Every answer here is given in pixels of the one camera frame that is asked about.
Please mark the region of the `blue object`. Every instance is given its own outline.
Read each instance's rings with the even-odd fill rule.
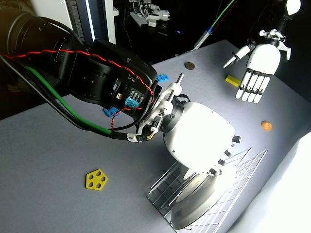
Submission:
[[[130,108],[137,108],[139,106],[139,103],[136,100],[128,97],[125,101],[125,105]]]
[[[159,83],[160,82],[164,82],[164,81],[166,81],[166,80],[168,80],[168,79],[170,79],[166,74],[161,74],[161,75],[158,75],[157,76],[157,78],[156,78],[158,81],[159,81]]]
[[[115,107],[111,107],[109,110],[104,108],[103,111],[106,113],[108,117],[113,117],[113,115],[118,111],[118,109]]]

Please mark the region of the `background robotic hand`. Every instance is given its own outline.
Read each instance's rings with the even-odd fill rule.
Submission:
[[[258,103],[272,75],[275,74],[278,68],[281,59],[280,50],[286,51],[286,59],[290,59],[291,48],[284,45],[286,37],[282,31],[286,23],[292,19],[290,16],[299,11],[300,4],[300,0],[287,0],[285,4],[286,12],[277,22],[277,29],[273,28],[269,32],[264,30],[259,32],[259,35],[265,38],[265,44],[257,46],[249,44],[242,47],[224,65],[224,68],[226,68],[252,51],[246,65],[246,73],[236,93],[237,99],[242,98],[243,101]]]

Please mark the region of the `table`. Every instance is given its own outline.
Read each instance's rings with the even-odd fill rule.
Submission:
[[[268,149],[241,198],[220,228],[226,232],[265,184],[295,141],[311,129],[311,104],[274,78],[259,104],[235,99],[227,74],[242,77],[246,60],[228,70],[222,65],[237,51],[227,41],[154,65],[175,81],[183,72],[183,93],[202,103],[235,127],[253,153]],[[187,70],[185,62],[193,62]],[[66,96],[83,117],[109,127],[100,106]],[[131,119],[116,119],[116,126]],[[262,120],[273,123],[265,132]],[[43,104],[0,121],[0,231],[24,233],[105,232],[173,233],[146,198],[149,186],[174,160],[158,133],[137,144],[81,131]],[[85,188],[85,175],[102,169],[109,177],[102,191]]]

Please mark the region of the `green cable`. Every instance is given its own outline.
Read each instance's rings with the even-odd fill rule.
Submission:
[[[69,104],[67,104],[67,102],[54,90],[54,88],[42,77],[41,74],[38,73],[38,71],[36,71],[35,69],[31,68],[31,67],[27,67],[47,88],[48,90],[59,100],[59,102],[68,110],[68,112],[70,112],[75,118],[77,118],[78,120],[82,121],[83,123],[85,123],[86,125],[95,128],[105,134],[110,135],[111,134],[111,130],[109,129],[105,129],[99,125],[96,125],[86,119],[84,119],[83,117],[81,117],[80,115],[78,115],[71,107]]]
[[[231,4],[234,2],[235,0],[232,0],[228,6],[220,13],[220,15],[217,17],[217,19],[215,20],[215,22],[212,24],[212,26],[209,28],[209,30],[212,30],[212,28],[215,26],[215,24],[217,23],[217,21],[220,19],[220,17],[224,14],[224,12],[229,8],[229,6],[231,6]]]

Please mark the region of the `wire rack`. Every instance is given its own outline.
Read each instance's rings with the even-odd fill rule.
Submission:
[[[241,192],[246,187],[248,181],[256,171],[267,151],[263,151],[255,156],[250,154],[252,148],[244,150],[229,159],[226,164],[236,168],[236,178],[233,185],[218,200],[218,202],[201,216],[194,223],[181,230],[175,230],[178,233],[216,233],[220,225],[225,220],[234,203],[239,198]],[[182,165],[174,163],[150,188],[148,200],[162,214],[162,216],[171,223],[171,209],[174,201],[186,186],[198,174],[193,174],[186,180],[183,180]]]

